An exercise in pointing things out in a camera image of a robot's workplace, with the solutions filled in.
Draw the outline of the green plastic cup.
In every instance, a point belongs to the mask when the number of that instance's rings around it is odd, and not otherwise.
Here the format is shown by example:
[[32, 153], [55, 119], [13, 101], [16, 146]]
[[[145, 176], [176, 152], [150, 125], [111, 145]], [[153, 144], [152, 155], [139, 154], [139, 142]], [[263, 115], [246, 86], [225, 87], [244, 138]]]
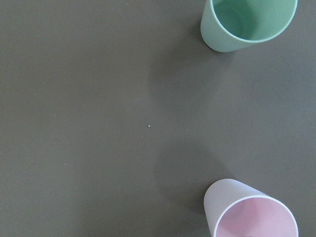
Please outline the green plastic cup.
[[279, 36], [292, 21], [296, 0], [208, 0], [200, 33], [217, 52], [232, 52]]

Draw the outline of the pink plastic cup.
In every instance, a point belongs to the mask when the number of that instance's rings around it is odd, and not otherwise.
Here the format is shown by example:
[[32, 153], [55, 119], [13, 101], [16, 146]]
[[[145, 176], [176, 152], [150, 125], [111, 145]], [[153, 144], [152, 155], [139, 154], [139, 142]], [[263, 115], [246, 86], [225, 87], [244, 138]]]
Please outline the pink plastic cup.
[[234, 179], [214, 182], [203, 198], [213, 237], [297, 237], [297, 222], [279, 200]]

